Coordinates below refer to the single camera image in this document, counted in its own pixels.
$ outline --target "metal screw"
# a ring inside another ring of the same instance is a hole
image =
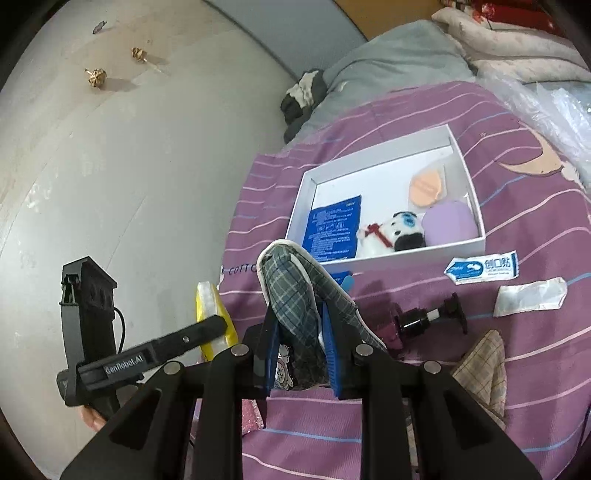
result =
[[[244,343],[239,343],[237,345],[234,345],[230,351],[232,352],[232,355],[234,356],[244,356],[248,353],[248,346],[244,345]]]
[[[355,351],[361,356],[370,356],[374,352],[374,347],[367,343],[360,343],[355,347]]]
[[[441,364],[434,360],[429,360],[423,364],[423,368],[425,369],[425,372],[438,374],[441,371]]]
[[[178,362],[168,362],[166,365],[164,365],[163,370],[167,375],[175,375],[180,372],[181,364]]]

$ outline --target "white paper packet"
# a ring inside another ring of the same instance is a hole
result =
[[[513,313],[558,310],[566,298],[568,287],[562,277],[499,288],[493,317]]]

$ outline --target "blue card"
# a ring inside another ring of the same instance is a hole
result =
[[[312,210],[302,247],[319,262],[354,258],[360,216],[361,195]]]
[[[343,286],[343,280],[346,277],[350,277],[351,272],[331,273],[330,276],[333,277],[335,282],[337,282],[339,285]]]

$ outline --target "stuffed toy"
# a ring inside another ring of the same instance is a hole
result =
[[[357,230],[357,257],[377,257],[425,246],[425,232],[412,212],[395,213],[383,223],[372,223]]]

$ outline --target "purple makeup sponge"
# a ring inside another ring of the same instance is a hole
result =
[[[422,224],[428,247],[478,237],[478,227],[470,207],[457,200],[440,202],[429,208],[423,216]]]

